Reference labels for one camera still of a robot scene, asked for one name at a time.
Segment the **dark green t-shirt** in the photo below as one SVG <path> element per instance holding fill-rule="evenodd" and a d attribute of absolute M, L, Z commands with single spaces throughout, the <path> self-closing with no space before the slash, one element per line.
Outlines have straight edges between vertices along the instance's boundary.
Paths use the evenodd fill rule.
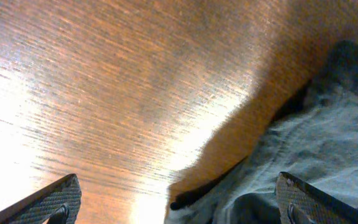
<path fill-rule="evenodd" d="M 170 204 L 166 223 L 281 223 L 287 172 L 358 211 L 358 44 L 332 49 L 321 73 L 288 100 L 252 154 Z"/>

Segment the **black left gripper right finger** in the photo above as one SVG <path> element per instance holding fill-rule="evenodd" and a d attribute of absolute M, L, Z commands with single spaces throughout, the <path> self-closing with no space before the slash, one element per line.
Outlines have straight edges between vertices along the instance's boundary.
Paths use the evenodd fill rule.
<path fill-rule="evenodd" d="M 356 224 L 358 209 L 281 172 L 275 187 L 282 224 Z"/>

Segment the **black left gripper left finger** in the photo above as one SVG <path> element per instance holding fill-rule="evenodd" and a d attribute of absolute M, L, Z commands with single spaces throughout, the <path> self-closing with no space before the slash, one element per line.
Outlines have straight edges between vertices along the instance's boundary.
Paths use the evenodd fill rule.
<path fill-rule="evenodd" d="M 0 223 L 74 223 L 81 206 L 76 174 L 68 174 L 0 211 Z"/>

